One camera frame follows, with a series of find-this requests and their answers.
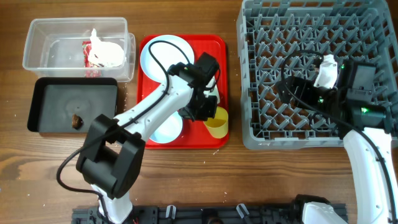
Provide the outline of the yellow plastic cup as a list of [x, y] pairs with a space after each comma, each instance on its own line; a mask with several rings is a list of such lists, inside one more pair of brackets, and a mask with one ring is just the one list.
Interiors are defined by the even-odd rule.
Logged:
[[224, 108], [218, 106], [215, 117], [208, 118], [208, 120], [204, 122], [212, 137], [221, 139], [227, 135], [228, 118], [228, 112]]

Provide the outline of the small light blue bowl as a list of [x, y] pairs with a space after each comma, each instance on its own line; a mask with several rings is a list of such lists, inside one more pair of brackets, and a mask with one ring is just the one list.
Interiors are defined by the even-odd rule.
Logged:
[[150, 136], [150, 140], [159, 144], [167, 144], [176, 140], [183, 129], [183, 119], [174, 112]]

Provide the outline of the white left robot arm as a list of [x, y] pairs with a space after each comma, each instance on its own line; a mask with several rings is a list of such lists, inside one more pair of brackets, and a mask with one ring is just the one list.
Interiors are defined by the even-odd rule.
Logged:
[[129, 190], [140, 173], [146, 142], [161, 124], [174, 113], [190, 121], [214, 118], [217, 97], [205, 92], [219, 70], [216, 62], [172, 65], [165, 83], [135, 107], [92, 122], [76, 169], [97, 194], [107, 222], [123, 223], [132, 212]]

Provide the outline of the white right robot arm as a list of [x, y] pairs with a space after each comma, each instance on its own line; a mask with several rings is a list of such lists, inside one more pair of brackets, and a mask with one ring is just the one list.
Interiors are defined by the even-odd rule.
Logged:
[[369, 78], [330, 85], [296, 77], [277, 82], [282, 102], [331, 119], [337, 125], [353, 172], [358, 223], [397, 223], [397, 180], [392, 162], [392, 121], [387, 108], [372, 104]]

